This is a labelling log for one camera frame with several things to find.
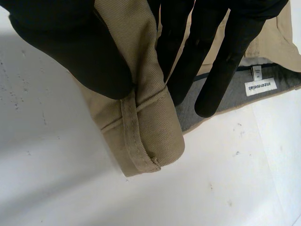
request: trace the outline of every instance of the clothing label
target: clothing label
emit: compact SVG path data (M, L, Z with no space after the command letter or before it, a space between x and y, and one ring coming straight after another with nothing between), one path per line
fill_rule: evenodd
M262 70L260 65L252 67L252 76L254 81L262 80Z
M266 91L277 89L274 78L263 79L260 81L246 82L246 96L252 96L258 93L264 93Z

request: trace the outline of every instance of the khaki fabric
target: khaki fabric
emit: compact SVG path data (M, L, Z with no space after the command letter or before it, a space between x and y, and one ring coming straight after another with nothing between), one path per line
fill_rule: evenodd
M198 74L204 74L211 70L212 64L217 56L224 38L224 30L228 16L229 12L221 22L212 47ZM185 38L177 55L175 64L183 52L185 41L189 36L190 25L191 14L187 22ZM283 8L277 17L266 21L261 33L255 40L251 42L249 48L247 49L245 58L266 58L269 61L279 64L286 69L294 72L301 72L301 56L299 55L298 49L293 44L290 2L288 2L288 4Z
M137 86L118 101L78 85L125 176L158 171L182 155L184 140L157 61L155 18L147 0L96 0L95 8Z

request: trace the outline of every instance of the white label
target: white label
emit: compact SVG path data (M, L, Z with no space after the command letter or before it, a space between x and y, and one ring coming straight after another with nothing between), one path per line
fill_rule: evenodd
M253 75L254 81L262 80L262 71L261 71L260 65L252 67L252 75Z
M266 91L277 89L277 85L275 83L274 78L263 79L260 81L246 82L245 87L246 87L247 97L258 93L263 93Z

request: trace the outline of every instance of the gloved finger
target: gloved finger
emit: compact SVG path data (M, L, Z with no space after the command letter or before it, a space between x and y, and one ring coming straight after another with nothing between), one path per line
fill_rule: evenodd
M186 23L194 5L194 0L162 0L162 34L158 38L158 62L167 81L174 61L183 41Z
M16 32L87 88L112 99L133 88L131 72L94 0L0 0Z
M185 99L211 48L217 28L225 17L227 10L227 7L221 5L212 5L212 3L203 0L196 1L192 11L189 38L167 82L175 106Z
M265 20L277 16L287 0L231 0L229 3L235 8L231 8L225 38L195 102L195 111L201 117L216 112L249 44L260 33Z

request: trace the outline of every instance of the gray lining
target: gray lining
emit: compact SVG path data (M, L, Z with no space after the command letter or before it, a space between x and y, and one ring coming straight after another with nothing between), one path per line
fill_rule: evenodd
M184 101L176 107L177 116L183 132L205 119L195 113L194 104L206 81L206 77L207 74L197 76ZM295 89L301 85L301 73L292 72L275 64L263 67L262 79L272 77L275 79L277 89L247 97L245 83L253 81L253 77L250 68L240 69L240 71L235 73L217 112L223 112L231 108L246 105L265 97Z

